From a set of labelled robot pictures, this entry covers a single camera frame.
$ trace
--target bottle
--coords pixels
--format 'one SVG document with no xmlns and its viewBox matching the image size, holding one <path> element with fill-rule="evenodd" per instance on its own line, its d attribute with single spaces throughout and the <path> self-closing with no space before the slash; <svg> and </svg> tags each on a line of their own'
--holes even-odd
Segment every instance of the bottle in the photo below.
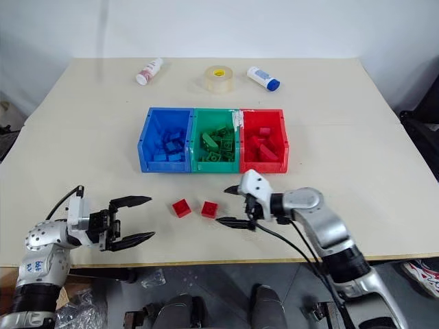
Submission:
<svg viewBox="0 0 439 329">
<path fill-rule="evenodd" d="M 136 80 L 142 86 L 146 85 L 152 77 L 154 77 L 162 67 L 163 60 L 161 58 L 156 58 L 152 62 L 148 63 L 139 74 L 136 75 Z"/>
<path fill-rule="evenodd" d="M 247 76 L 261 86 L 267 88 L 269 91 L 274 91 L 281 85 L 278 80 L 274 79 L 268 73 L 255 66 L 252 66 L 247 70 Z"/>
</svg>

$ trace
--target white table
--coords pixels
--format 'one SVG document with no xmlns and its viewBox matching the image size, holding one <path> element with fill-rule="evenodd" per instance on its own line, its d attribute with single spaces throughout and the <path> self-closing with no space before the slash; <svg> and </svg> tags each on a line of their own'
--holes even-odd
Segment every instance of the white table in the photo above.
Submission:
<svg viewBox="0 0 439 329">
<path fill-rule="evenodd" d="M 168 59 L 151 84 L 139 86 L 134 76 L 146 62 L 73 60 L 27 120 L 0 165 L 0 266 L 20 263 L 27 229 L 78 184 L 92 210 L 124 195 L 152 197 L 118 215 L 122 236 L 156 236 L 117 253 L 76 249 L 76 267 L 302 261 L 261 231 L 201 216 L 209 200 L 219 204 L 219 216 L 244 217 L 244 199 L 222 192 L 239 174 L 140 172 L 137 141 L 150 106 L 282 108 L 290 158 L 287 174 L 268 175 L 276 191 L 321 190 L 369 260 L 439 256 L 439 186 L 358 60 Z M 202 74 L 213 64 L 235 72 L 233 92 L 203 89 Z M 251 82 L 251 65 L 281 87 L 269 93 Z M 182 198 L 193 212 L 179 219 L 171 204 Z M 305 248 L 292 228 L 266 226 Z"/>
</svg>

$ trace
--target shoe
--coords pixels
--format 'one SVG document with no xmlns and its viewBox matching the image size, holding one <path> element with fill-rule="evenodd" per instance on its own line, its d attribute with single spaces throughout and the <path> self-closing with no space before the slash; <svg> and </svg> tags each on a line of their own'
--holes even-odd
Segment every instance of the shoe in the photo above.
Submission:
<svg viewBox="0 0 439 329">
<path fill-rule="evenodd" d="M 421 259 L 411 260 L 401 264 L 404 272 L 417 281 L 432 297 L 439 299 L 439 272 L 428 268 Z"/>
</svg>

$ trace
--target blue bin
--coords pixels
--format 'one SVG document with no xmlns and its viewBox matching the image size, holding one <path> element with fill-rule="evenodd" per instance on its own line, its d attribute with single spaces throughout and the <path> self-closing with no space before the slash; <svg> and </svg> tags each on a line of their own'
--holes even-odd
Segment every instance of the blue bin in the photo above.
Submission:
<svg viewBox="0 0 439 329">
<path fill-rule="evenodd" d="M 191 157 L 189 155 L 189 139 L 191 137 L 193 108 L 150 108 L 137 144 L 141 170 L 144 173 L 190 173 Z M 177 161 L 155 161 L 163 154 L 175 158 L 174 146 L 166 141 L 180 134 L 181 151 Z"/>
</svg>

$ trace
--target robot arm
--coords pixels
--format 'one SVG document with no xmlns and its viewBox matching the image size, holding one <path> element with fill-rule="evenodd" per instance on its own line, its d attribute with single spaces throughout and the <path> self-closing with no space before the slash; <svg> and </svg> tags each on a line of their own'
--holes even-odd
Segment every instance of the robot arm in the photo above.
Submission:
<svg viewBox="0 0 439 329">
<path fill-rule="evenodd" d="M 83 193 L 83 186 L 76 188 L 67 219 L 46 220 L 28 232 L 14 301 L 9 314 L 0 318 L 0 329 L 54 328 L 56 300 L 70 270 L 70 250 L 97 245 L 101 251 L 114 252 L 134 247 L 155 234 L 134 234 L 116 241 L 120 237 L 120 221 L 115 219 L 118 208 L 138 206 L 151 198 L 114 199 L 108 209 L 90 214 Z"/>
<path fill-rule="evenodd" d="M 268 181 L 254 170 L 247 171 L 240 185 L 226 192 L 246 197 L 250 221 L 219 219 L 224 225 L 254 229 L 252 221 L 262 218 L 272 221 L 273 217 L 288 217 L 303 225 L 355 328 L 407 328 L 401 310 L 379 274 L 366 262 L 344 222 L 326 206 L 321 192 L 300 188 L 273 193 Z"/>
</svg>

